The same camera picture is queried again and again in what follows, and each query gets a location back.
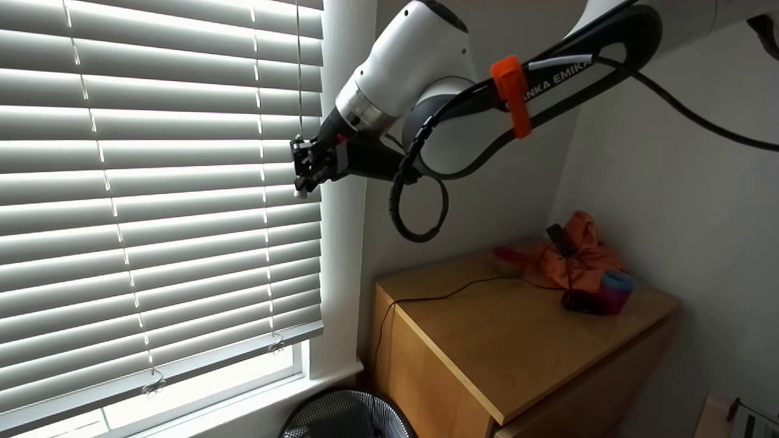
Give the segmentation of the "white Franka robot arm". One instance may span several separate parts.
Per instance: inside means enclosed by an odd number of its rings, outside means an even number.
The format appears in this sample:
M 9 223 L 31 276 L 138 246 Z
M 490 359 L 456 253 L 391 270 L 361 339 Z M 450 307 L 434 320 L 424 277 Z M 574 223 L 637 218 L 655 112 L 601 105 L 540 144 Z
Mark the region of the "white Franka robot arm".
M 777 49 L 779 0 L 585 0 L 550 47 L 484 60 L 473 27 L 442 0 L 410 0 L 349 77 L 319 131 L 292 140 L 294 189 L 311 192 L 346 175 L 450 181 L 427 140 L 442 122 L 496 111 L 505 141 L 642 73 L 655 60 L 743 23 Z

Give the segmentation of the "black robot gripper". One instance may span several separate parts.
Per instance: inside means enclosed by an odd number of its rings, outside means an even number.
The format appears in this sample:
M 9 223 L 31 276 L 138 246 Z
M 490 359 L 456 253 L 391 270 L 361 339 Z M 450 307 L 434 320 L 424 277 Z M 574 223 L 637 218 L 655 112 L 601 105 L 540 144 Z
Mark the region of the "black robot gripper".
M 391 181 L 401 163 L 399 151 L 384 147 L 373 131 L 350 130 L 339 111 L 328 112 L 313 140 L 296 134 L 290 141 L 290 154 L 296 163 L 294 191 L 300 195 L 346 175 Z

